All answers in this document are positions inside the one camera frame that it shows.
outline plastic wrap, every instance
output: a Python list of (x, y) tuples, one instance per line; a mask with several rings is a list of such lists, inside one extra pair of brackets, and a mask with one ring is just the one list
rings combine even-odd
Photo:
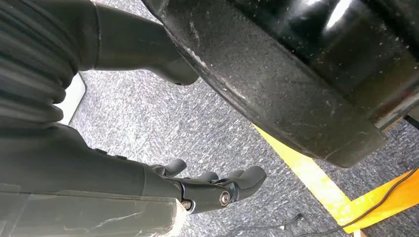
[(0, 184), (0, 237), (171, 237), (179, 235), (186, 215), (175, 198), (22, 194)]

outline black cable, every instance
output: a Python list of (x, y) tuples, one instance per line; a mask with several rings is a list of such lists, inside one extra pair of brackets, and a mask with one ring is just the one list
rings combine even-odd
[(285, 222), (283, 224), (280, 225), (276, 225), (276, 226), (265, 226), (265, 227), (256, 227), (256, 226), (240, 226), (237, 227), (233, 230), (230, 230), (224, 237), (228, 237), (230, 236), (233, 232), (239, 231), (239, 230), (268, 230), (268, 229), (274, 229), (274, 228), (279, 228), (281, 226), (286, 226), (289, 224), (292, 224), (298, 220), (300, 220), (302, 218), (302, 214), (299, 213), (298, 215), (296, 215), (292, 220)]
[(374, 205), (373, 207), (371, 207), (370, 209), (368, 209), (366, 212), (364, 212), (364, 214), (360, 215), (358, 218), (356, 218), (355, 220), (349, 222), (348, 224), (345, 224), (343, 226), (339, 226), (336, 227), (334, 229), (331, 229), (329, 231), (323, 232), (323, 233), (312, 233), (312, 234), (304, 234), (301, 235), (299, 237), (307, 237), (307, 236), (324, 236), (333, 232), (336, 232), (340, 229), (343, 229), (347, 226), (350, 226), (352, 224), (354, 224), (355, 222), (361, 220), (362, 218), (364, 218), (366, 215), (368, 215), (370, 212), (374, 211), (377, 207), (379, 207), (381, 204), (383, 204), (388, 196), (390, 196), (390, 194), (394, 191), (394, 189), (401, 183), (403, 183), (405, 180), (407, 180), (408, 178), (410, 178), (417, 170), (419, 169), (419, 166), (416, 167), (414, 170), (412, 170), (408, 175), (406, 175), (403, 179), (397, 181), (397, 183), (395, 183), (393, 186), (391, 186), (391, 188), (387, 191), (387, 193), (384, 195), (384, 197), (381, 199), (381, 201), (379, 203), (377, 203), (376, 205)]

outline yellow tape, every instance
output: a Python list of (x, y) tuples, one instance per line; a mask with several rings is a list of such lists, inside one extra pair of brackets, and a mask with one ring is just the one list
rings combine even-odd
[[(407, 175), (404, 174), (351, 201), (313, 159), (287, 147), (260, 128), (256, 127), (256, 129), (339, 225), (354, 220), (370, 209), (382, 199), (394, 183)], [(355, 224), (346, 227), (345, 231), (352, 233), (419, 204), (417, 187), (419, 187), (419, 172), (400, 184), (383, 205)]]

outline gray carpet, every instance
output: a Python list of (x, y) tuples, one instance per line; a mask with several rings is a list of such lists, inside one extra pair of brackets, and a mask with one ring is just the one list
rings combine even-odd
[[(140, 0), (99, 2), (151, 18)], [(189, 216), (182, 237), (222, 237), (241, 225), (274, 225), (302, 213), (304, 219), (285, 230), (243, 231), (242, 237), (295, 237), (336, 226), (270, 148), (252, 124), (201, 79), (180, 87), (151, 72), (83, 73), (87, 94), (71, 125), (93, 148), (148, 164), (175, 158), (188, 163), (184, 176), (262, 166), (268, 179), (253, 197), (228, 209)], [(402, 122), (388, 133), (389, 142), (351, 169), (318, 164), (349, 196), (357, 198), (419, 164), (419, 132)], [(366, 228), (369, 237), (419, 236), (419, 208), (412, 207)], [(349, 236), (340, 231), (329, 236)]]

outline metal screw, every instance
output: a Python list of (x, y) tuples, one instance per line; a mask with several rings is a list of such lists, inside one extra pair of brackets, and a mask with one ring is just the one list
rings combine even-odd
[(191, 209), (192, 203), (190, 201), (182, 201), (182, 206), (186, 209), (189, 210)]
[(230, 203), (231, 197), (228, 191), (223, 191), (220, 195), (221, 206), (227, 206)]

